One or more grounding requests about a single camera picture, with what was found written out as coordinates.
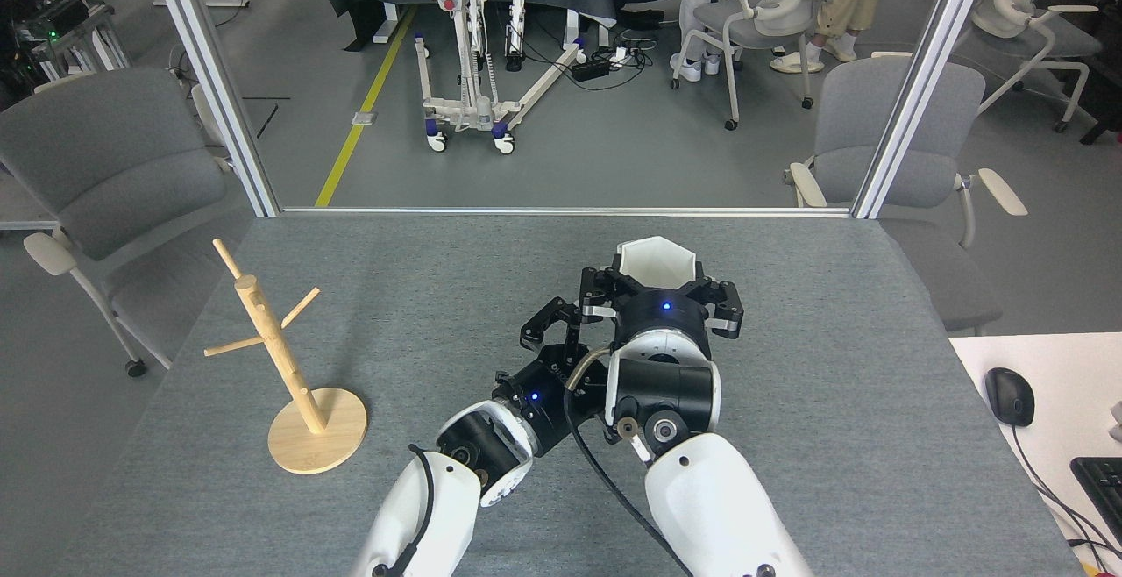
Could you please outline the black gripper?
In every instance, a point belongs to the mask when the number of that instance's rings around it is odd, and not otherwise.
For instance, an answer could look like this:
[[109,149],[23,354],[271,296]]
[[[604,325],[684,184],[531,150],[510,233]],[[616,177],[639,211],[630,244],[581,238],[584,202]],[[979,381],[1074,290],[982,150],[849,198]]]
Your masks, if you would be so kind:
[[[706,306],[712,305],[712,314]],[[640,288],[636,281],[607,267],[582,271],[579,288],[581,323],[614,318],[613,348],[620,348],[637,335],[655,330],[681,331],[703,357],[707,356],[706,329],[714,336],[738,337],[744,320],[741,293],[732,281],[697,280],[692,297],[680,288]]]
[[[522,326],[519,345],[530,351],[540,351],[519,372],[494,373],[493,397],[509,401],[515,412],[528,421],[536,434],[534,456],[542,458],[554,445],[570,434],[565,421],[564,390],[573,367],[588,352],[579,345],[581,310],[564,297],[553,297]],[[543,346],[545,331],[557,322],[565,322],[565,345]],[[565,351],[577,351],[573,361],[565,360]],[[596,360],[585,372],[574,390],[572,410],[577,423],[600,414],[605,409],[607,367]]]

